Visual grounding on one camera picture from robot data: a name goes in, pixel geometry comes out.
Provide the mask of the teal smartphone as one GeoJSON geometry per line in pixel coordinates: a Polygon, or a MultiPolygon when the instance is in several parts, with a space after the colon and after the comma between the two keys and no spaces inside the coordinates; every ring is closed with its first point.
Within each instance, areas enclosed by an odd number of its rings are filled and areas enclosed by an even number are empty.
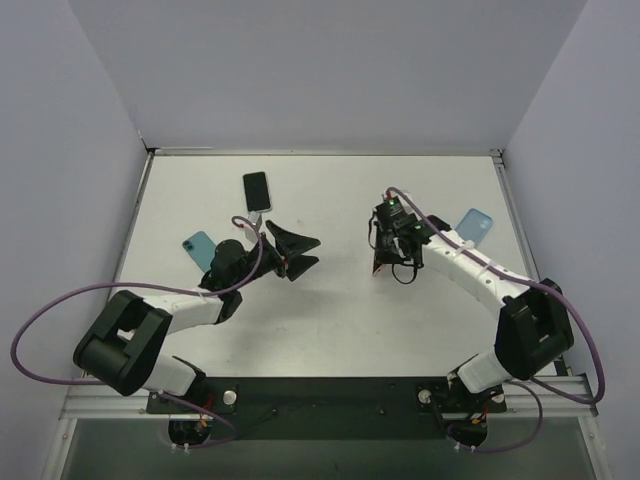
{"type": "Polygon", "coordinates": [[[183,250],[202,272],[210,269],[215,256],[216,244],[203,231],[197,231],[182,242],[183,250]]]}

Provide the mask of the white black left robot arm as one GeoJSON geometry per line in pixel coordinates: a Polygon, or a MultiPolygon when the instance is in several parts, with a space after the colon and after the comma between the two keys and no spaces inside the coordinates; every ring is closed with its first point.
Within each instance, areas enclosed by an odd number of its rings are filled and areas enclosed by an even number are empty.
{"type": "Polygon", "coordinates": [[[318,258],[317,238],[285,230],[272,221],[246,250],[235,239],[219,243],[209,269],[194,290],[139,296],[120,290],[112,296],[73,353],[73,362],[123,396],[140,389],[168,393],[183,411],[204,402],[205,373],[177,356],[163,354],[167,336],[229,320],[241,305],[242,286],[269,273],[295,281],[318,258]]]}

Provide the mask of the light blue phone case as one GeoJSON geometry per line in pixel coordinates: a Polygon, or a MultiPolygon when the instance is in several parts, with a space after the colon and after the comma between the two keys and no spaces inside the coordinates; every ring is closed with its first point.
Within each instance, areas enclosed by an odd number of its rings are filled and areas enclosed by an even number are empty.
{"type": "Polygon", "coordinates": [[[493,226],[493,218],[486,213],[470,208],[455,227],[455,231],[465,241],[478,246],[493,226]]]}

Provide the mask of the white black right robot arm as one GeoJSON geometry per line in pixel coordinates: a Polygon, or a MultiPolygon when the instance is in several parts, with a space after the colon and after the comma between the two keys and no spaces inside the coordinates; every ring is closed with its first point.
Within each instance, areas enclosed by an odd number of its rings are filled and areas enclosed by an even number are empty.
{"type": "Polygon", "coordinates": [[[529,380],[574,345],[561,290],[536,283],[493,262],[440,218],[424,219],[389,196],[369,220],[375,236],[375,272],[407,267],[412,277],[428,267],[453,281],[497,317],[494,344],[449,374],[454,387],[480,394],[511,379],[529,380]]]}

